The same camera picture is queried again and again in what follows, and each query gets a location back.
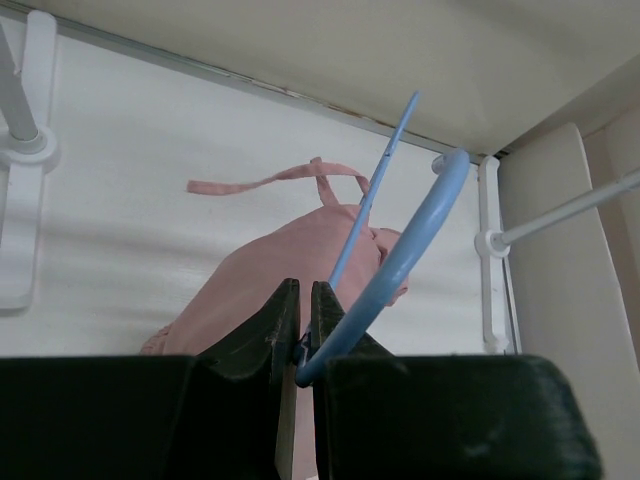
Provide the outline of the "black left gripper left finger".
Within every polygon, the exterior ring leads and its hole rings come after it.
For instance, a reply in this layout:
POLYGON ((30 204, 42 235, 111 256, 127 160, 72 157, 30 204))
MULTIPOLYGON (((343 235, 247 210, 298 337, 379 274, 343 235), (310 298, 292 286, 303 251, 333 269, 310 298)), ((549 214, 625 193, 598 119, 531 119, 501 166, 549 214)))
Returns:
POLYGON ((288 479, 299 284, 196 356, 6 358, 5 479, 288 479))

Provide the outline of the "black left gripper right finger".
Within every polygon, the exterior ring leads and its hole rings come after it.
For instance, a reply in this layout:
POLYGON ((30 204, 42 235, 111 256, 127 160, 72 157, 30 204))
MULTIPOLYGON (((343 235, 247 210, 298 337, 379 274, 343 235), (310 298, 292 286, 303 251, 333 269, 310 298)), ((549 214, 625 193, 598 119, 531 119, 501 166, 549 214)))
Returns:
POLYGON ((568 379, 531 355, 395 356, 364 336, 313 385, 323 479, 599 479, 568 379))

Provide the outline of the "pink trousers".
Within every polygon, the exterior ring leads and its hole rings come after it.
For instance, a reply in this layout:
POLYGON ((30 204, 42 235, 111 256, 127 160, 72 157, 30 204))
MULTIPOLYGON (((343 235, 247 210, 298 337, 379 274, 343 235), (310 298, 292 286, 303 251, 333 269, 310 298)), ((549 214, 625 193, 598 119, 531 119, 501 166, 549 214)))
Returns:
MULTIPOLYGON (((357 171, 320 157, 261 181, 224 184, 190 180, 187 191, 225 196, 256 189, 275 181, 313 178, 321 206, 270 234, 259 237, 229 254, 198 291, 182 313, 151 336, 141 347, 143 355, 195 355, 255 314, 277 286, 287 278, 300 283, 301 330, 311 319, 311 289, 316 281, 327 281, 352 229, 360 207, 341 204, 328 177, 353 177, 362 195, 368 179, 357 171)), ((357 242, 344 268, 335 294, 348 311, 396 244, 400 232, 375 228, 364 221, 357 242)), ((317 476, 310 389, 298 389, 293 479, 317 476)))

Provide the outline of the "blue wire hanger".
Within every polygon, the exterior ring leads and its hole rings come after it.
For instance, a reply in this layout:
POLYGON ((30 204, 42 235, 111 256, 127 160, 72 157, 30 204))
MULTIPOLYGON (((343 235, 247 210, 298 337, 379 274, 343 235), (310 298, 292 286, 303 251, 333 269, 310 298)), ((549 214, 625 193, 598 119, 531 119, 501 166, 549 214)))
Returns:
MULTIPOLYGON (((419 96, 419 92, 414 92, 407 103, 374 171, 369 191, 363 195, 360 211, 329 277, 329 285, 332 287, 336 287, 341 279, 357 236, 370 213, 386 169, 419 101, 419 96)), ((470 165, 470 156, 462 149, 456 149, 437 159, 437 178, 433 186, 353 306, 316 352, 311 351, 313 335, 307 333, 304 336, 295 374, 298 387, 306 388, 312 385, 323 375, 330 359, 349 353, 361 340, 442 228, 465 184, 470 165)))

